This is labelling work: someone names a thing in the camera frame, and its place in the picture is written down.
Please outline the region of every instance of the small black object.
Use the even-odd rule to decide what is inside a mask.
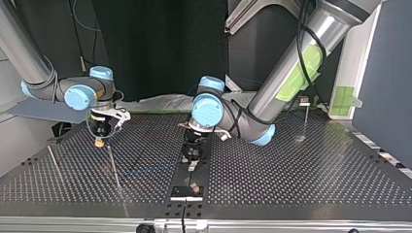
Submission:
[[[155,228],[152,225],[140,224],[136,228],[136,233],[155,233]]]
[[[360,233],[358,229],[354,228],[348,231],[348,233]]]
[[[402,163],[397,162],[397,164],[395,165],[396,168],[406,168],[405,165],[403,165]]]

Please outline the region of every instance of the green tape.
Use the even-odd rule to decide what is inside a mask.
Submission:
[[[333,97],[330,114],[348,116],[354,103],[355,88],[353,86],[337,86]]]
[[[309,78],[311,81],[314,81],[320,75],[317,70],[322,62],[322,51],[318,46],[310,45],[302,55]],[[276,95],[276,98],[289,102],[299,90],[306,89],[308,85],[309,83],[306,82],[300,62],[297,62],[288,77],[288,80]]]

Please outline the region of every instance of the black mount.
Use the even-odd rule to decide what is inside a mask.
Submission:
[[[112,126],[109,121],[111,116],[101,115],[91,111],[92,124],[90,125],[91,132],[99,137],[106,137],[110,134]]]
[[[202,159],[202,145],[206,142],[210,133],[201,133],[193,129],[185,131],[185,143],[182,146],[182,154],[189,162]]]

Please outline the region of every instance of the perforated metal table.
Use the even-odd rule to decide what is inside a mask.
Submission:
[[[133,116],[110,142],[121,190],[81,127],[53,147],[59,166],[44,149],[0,178],[0,216],[412,221],[409,178],[323,113],[306,128],[303,118],[287,115],[267,147],[212,137],[190,174],[177,127],[187,116]],[[202,202],[170,201],[173,186],[191,183]]]

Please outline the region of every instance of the black curtain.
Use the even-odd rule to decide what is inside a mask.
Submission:
[[[223,80],[226,0],[93,0],[116,88],[126,101]]]

